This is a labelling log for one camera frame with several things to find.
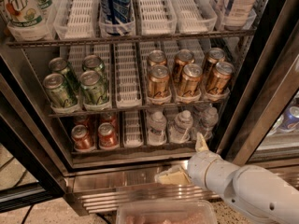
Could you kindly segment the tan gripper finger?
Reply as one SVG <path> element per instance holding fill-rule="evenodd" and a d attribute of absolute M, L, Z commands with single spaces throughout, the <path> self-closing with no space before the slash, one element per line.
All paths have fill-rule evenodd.
<path fill-rule="evenodd" d="M 190 185 L 192 183 L 187 171 L 181 165 L 175 165 L 160 172 L 155 176 L 155 182 L 163 185 Z"/>
<path fill-rule="evenodd" d="M 196 135 L 196 143 L 195 143 L 195 150 L 197 152 L 202 152 L 208 150 L 208 146 L 206 144 L 206 140 L 201 133 Z"/>

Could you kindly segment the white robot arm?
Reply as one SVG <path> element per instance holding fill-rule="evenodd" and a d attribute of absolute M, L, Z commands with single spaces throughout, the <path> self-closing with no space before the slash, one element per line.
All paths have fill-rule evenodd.
<path fill-rule="evenodd" d="M 281 177 L 260 166 L 240 167 L 224 160 L 209 150 L 201 134 L 195 150 L 186 167 L 173 166 L 155 181 L 210 190 L 256 224 L 299 224 L 299 191 Z"/>

